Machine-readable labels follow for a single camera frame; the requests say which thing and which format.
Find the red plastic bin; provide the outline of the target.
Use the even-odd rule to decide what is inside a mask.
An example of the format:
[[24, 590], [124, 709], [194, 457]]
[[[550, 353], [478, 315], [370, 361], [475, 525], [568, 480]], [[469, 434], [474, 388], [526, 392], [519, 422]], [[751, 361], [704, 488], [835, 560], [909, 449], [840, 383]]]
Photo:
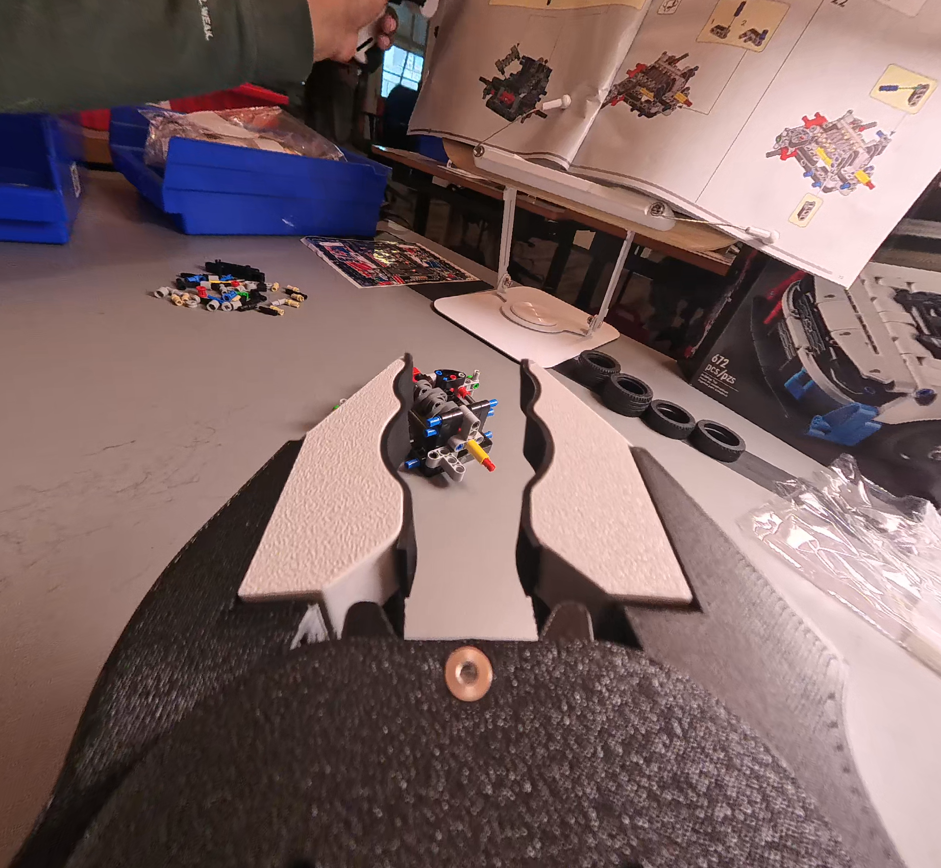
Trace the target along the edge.
[[[243, 85], [196, 97], [172, 98], [157, 105], [176, 112], [191, 113], [263, 106], [287, 107], [288, 104], [289, 98], [286, 95], [261, 86]], [[83, 128], [104, 132], [109, 129], [112, 110], [67, 112], [64, 117]]]

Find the black lego set box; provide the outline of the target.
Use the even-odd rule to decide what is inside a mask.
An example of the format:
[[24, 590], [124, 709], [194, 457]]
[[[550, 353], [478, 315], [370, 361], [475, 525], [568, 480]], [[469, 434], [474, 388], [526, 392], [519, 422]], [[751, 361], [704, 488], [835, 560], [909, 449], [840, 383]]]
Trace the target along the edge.
[[939, 177], [848, 288], [737, 255], [677, 364], [691, 386], [818, 462], [851, 454], [940, 500]]

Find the clear plastic bag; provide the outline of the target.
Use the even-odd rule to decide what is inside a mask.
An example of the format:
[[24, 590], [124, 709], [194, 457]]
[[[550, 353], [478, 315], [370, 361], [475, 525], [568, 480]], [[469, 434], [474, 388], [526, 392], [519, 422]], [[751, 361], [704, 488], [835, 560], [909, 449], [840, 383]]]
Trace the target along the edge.
[[940, 673], [940, 517], [895, 496], [842, 454], [778, 482], [739, 525], [818, 590]]

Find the holographic sticker sheet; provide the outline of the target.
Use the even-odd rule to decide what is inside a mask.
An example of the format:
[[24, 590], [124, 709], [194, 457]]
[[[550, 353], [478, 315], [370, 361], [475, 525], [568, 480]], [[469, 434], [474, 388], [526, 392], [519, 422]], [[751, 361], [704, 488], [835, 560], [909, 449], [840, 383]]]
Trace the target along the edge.
[[479, 280], [424, 245], [388, 232], [371, 240], [308, 236], [301, 243], [358, 289]]

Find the clear bag of lego parts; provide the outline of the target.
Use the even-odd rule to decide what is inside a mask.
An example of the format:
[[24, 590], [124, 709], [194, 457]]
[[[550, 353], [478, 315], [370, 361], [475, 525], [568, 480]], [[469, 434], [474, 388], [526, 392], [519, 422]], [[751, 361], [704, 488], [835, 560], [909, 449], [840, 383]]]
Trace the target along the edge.
[[182, 113], [146, 105], [139, 110], [149, 124], [146, 164], [164, 167], [171, 140], [261, 149], [314, 159], [345, 161], [343, 151], [280, 107], [250, 107]]

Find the white book stand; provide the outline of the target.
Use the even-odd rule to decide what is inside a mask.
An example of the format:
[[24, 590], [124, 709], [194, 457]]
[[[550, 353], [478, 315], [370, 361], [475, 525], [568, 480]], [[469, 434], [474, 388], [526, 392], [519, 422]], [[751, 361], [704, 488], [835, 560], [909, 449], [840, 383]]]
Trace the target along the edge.
[[[618, 286], [618, 277], [637, 229], [670, 231], [680, 221], [665, 203], [643, 193], [599, 184], [551, 169], [495, 146], [474, 146], [446, 140], [457, 162], [472, 164], [503, 183], [500, 257], [493, 289], [443, 297], [434, 309], [503, 355], [554, 367], [584, 350], [599, 349], [614, 341], [618, 331], [605, 319]], [[562, 203], [579, 214], [608, 216], [616, 227], [626, 227], [612, 277], [599, 309], [586, 313], [543, 289], [515, 285], [509, 263], [518, 192]]]

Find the person's left forearm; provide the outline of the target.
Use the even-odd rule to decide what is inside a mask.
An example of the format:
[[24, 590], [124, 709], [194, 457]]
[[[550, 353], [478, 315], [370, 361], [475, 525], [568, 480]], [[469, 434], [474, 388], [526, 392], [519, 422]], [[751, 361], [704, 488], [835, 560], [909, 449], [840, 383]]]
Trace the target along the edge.
[[59, 113], [299, 83], [306, 0], [1, 0], [2, 113]]

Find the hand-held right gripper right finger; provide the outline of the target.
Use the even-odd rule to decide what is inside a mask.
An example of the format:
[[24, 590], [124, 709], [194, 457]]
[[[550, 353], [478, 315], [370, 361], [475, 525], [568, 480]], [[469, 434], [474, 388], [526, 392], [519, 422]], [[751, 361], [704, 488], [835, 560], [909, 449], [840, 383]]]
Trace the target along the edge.
[[624, 639], [626, 606], [687, 610], [694, 594], [629, 440], [546, 368], [520, 363], [523, 490], [517, 571], [537, 629], [561, 604]]

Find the black lego tire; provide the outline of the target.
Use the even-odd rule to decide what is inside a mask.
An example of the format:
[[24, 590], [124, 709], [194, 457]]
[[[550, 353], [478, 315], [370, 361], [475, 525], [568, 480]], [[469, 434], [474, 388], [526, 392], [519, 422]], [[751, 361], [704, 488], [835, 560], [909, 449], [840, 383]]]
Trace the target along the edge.
[[702, 418], [688, 437], [689, 444], [715, 461], [734, 463], [746, 452], [746, 443], [735, 431], [723, 424]]
[[697, 423], [684, 407], [663, 399], [651, 400], [642, 413], [642, 420], [657, 434], [679, 441], [688, 440]]
[[594, 392], [621, 372], [618, 360], [600, 350], [584, 350], [574, 360], [572, 372], [577, 382]]
[[610, 375], [601, 386], [602, 403], [618, 415], [642, 416], [653, 401], [653, 391], [643, 380], [624, 372]]

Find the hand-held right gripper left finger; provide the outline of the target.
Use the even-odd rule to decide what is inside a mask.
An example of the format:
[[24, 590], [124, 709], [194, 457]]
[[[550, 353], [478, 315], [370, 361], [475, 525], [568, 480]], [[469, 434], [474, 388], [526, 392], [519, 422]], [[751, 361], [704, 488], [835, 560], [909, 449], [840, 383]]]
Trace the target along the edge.
[[238, 589], [245, 602], [317, 606], [330, 639], [356, 603], [408, 597], [417, 566], [410, 491], [413, 359], [395, 359], [310, 429]]

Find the lego instruction booklet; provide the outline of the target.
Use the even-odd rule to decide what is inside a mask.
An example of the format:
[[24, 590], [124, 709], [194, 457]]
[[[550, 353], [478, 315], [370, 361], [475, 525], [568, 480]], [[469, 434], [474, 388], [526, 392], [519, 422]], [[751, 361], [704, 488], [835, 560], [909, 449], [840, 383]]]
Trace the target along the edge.
[[435, 22], [413, 133], [473, 145], [496, 88], [568, 94], [573, 156], [524, 159], [843, 287], [939, 174], [940, 0], [441, 0]]

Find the pile of lego pieces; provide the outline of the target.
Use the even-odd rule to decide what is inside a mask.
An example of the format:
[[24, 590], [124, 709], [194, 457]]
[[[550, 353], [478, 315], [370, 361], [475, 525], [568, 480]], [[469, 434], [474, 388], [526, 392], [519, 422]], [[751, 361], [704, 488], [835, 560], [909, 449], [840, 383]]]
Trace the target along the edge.
[[183, 270], [149, 295], [180, 309], [269, 317], [298, 310], [309, 299], [298, 286], [282, 284], [249, 264], [225, 260], [205, 262], [201, 270]]

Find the blue plastic bin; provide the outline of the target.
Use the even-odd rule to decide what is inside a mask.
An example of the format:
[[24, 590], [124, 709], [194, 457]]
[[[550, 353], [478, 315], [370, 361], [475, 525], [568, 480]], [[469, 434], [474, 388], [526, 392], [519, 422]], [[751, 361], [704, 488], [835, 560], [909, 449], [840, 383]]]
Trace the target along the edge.
[[1, 241], [68, 243], [82, 202], [83, 159], [71, 115], [2, 114]]
[[163, 168], [144, 160], [140, 107], [110, 112], [114, 168], [184, 234], [371, 238], [392, 170], [173, 137]]

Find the partly built lego assembly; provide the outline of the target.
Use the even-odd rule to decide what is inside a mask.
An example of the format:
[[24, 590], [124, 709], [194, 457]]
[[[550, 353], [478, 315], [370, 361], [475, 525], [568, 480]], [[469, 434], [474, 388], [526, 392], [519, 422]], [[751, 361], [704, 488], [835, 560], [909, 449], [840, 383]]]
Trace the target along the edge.
[[412, 382], [409, 450], [402, 470], [453, 483], [464, 480], [473, 462], [494, 472], [489, 420], [498, 402], [481, 395], [480, 371], [438, 368], [423, 372], [414, 367]]

